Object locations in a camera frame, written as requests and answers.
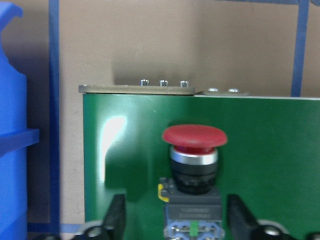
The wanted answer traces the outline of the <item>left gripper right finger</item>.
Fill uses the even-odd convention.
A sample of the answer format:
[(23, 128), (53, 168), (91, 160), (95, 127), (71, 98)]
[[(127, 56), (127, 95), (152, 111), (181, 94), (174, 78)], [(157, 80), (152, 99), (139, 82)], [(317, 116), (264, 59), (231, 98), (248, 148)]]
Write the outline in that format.
[(258, 221), (237, 194), (227, 195), (227, 225), (234, 240), (251, 240)]

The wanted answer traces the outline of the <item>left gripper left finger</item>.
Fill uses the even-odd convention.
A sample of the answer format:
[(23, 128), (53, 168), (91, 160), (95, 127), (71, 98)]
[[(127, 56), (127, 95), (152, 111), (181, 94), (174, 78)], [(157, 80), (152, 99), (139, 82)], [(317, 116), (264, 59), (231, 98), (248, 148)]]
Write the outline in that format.
[(107, 240), (122, 240), (126, 228), (126, 196), (115, 194), (102, 221)]

